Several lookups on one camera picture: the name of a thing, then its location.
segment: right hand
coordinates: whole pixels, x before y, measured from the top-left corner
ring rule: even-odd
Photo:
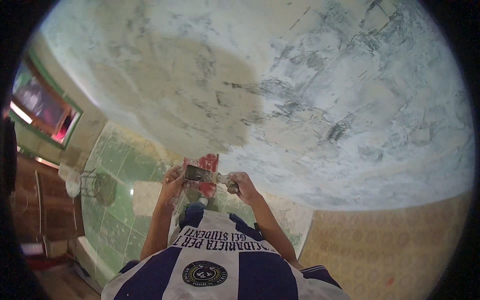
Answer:
[[[246,204],[251,205],[255,199],[262,197],[245,172],[231,172],[228,174],[231,181],[239,185],[237,196]]]

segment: beige wall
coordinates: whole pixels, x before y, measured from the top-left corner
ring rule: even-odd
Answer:
[[[26,148],[44,159],[83,169],[107,119],[59,65],[40,33],[33,38],[31,46],[49,75],[84,113],[65,149],[56,148],[19,123],[15,125],[17,143],[20,147]]]
[[[300,263],[324,265],[353,300],[426,299],[460,238],[471,193],[368,212],[316,211]]]

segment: left hand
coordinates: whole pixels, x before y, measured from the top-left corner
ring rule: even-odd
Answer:
[[[173,208],[174,201],[180,195],[181,185],[185,181],[185,172],[181,166],[174,166],[165,172],[162,191],[158,202]]]

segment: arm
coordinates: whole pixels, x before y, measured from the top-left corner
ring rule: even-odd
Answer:
[[[297,260],[292,243],[290,243],[282,231],[282,228],[278,225],[263,196],[255,189],[248,174],[245,172],[235,172],[230,173],[229,177],[239,185],[240,191],[237,195],[252,208],[258,227],[265,240],[292,266],[299,270],[303,269],[303,266],[301,266]]]
[[[174,200],[178,197],[184,181],[185,174],[180,166],[175,166],[165,173],[162,191],[152,214],[152,223],[140,253],[140,260],[167,247],[168,231],[175,206]]]

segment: window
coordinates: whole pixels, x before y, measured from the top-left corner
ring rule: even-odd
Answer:
[[[32,56],[20,63],[13,82],[10,108],[17,119],[64,147],[82,112],[56,84],[51,84],[52,79],[39,63],[32,61]]]

